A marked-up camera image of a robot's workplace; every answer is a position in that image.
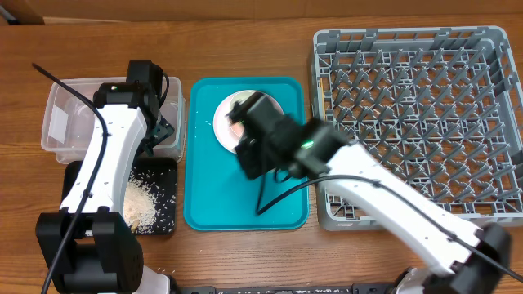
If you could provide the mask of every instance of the black tray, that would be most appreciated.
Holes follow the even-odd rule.
[[[81,161],[70,163],[65,169],[64,187],[62,189],[62,200],[67,196],[73,187],[76,177],[82,167]],[[150,233],[137,230],[137,235],[150,234],[171,234],[176,228],[176,195],[177,195],[177,162],[172,158],[137,158],[132,164],[132,172],[144,174],[137,176],[145,184],[151,185],[151,192],[157,194],[156,210],[159,214],[156,216],[154,224],[151,226]]]

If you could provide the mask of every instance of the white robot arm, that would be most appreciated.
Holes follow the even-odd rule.
[[[308,176],[313,180],[297,188],[321,183],[375,217],[422,258],[427,269],[410,270],[396,285],[397,294],[486,294],[503,273],[514,274],[507,269],[511,239],[506,230],[496,224],[480,229],[438,207],[382,167],[363,145],[347,142],[332,125],[318,119],[297,125],[261,92],[237,103],[229,117],[244,126],[235,151],[248,178],[272,168],[295,178]]]
[[[141,110],[129,108],[127,104],[105,105],[98,110],[107,123],[110,137],[107,140],[105,155],[92,186],[92,197],[86,202],[83,213],[95,213],[99,207],[108,207],[110,212],[123,216],[123,196],[131,172],[136,151],[147,131],[147,123]],[[102,128],[95,120],[91,143],[87,149],[82,169],[73,187],[62,201],[60,209],[76,212],[100,153]]]
[[[360,144],[341,147],[327,166],[330,168],[328,175],[351,175],[379,180],[382,185],[395,190],[469,245],[475,247],[480,242],[476,237],[476,232],[480,230],[478,226],[430,202],[374,160]],[[450,242],[449,236],[384,189],[377,189],[370,183],[358,180],[327,180],[322,185],[375,217],[380,225],[416,252],[428,269],[438,276],[454,274],[453,265],[456,262],[465,263],[471,255],[470,251]]]

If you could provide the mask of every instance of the dish rack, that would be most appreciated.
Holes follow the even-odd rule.
[[[446,211],[523,225],[523,102],[502,29],[328,29],[315,34],[313,55],[316,117]],[[381,228],[317,192],[323,228]]]

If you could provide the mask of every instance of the teal tray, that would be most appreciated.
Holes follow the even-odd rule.
[[[223,148],[214,136],[212,118],[217,106],[230,94],[242,90],[269,94],[284,113],[305,123],[303,90],[293,78],[205,78],[197,82],[190,92],[184,217],[190,227],[204,231],[297,229],[309,217],[308,189],[256,216],[261,177],[249,180],[236,155]],[[305,181],[275,183],[271,173],[266,177],[262,206]]]

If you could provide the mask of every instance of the plastic container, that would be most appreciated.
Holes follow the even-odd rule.
[[[63,82],[92,100],[103,82],[125,82],[125,78],[76,78]],[[170,157],[179,162],[185,148],[187,126],[186,101],[178,78],[169,77],[169,91],[160,112],[175,127],[175,133],[154,147],[154,156]],[[83,160],[91,141],[94,119],[94,114],[82,101],[53,83],[43,116],[42,148],[56,153],[59,163]]]
[[[523,94],[501,28],[321,30],[311,77],[313,114],[437,205],[523,225]],[[317,201],[325,229],[381,228],[321,185]]]

